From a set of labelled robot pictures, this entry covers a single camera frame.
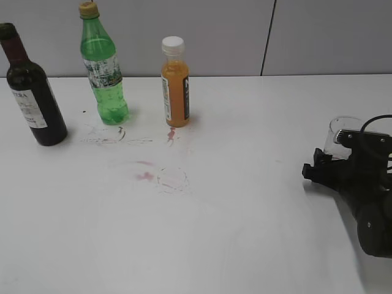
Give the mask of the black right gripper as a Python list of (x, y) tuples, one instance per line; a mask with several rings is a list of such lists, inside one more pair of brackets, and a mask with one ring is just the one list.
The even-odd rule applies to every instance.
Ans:
[[(362, 250), (374, 257), (391, 256), (391, 174), (388, 163), (391, 136), (377, 132), (341, 129), (334, 142), (351, 150), (339, 193), (356, 220)], [(336, 187), (334, 173), (322, 166), (333, 156), (315, 148), (314, 166), (304, 164), (302, 176), (313, 183)]]

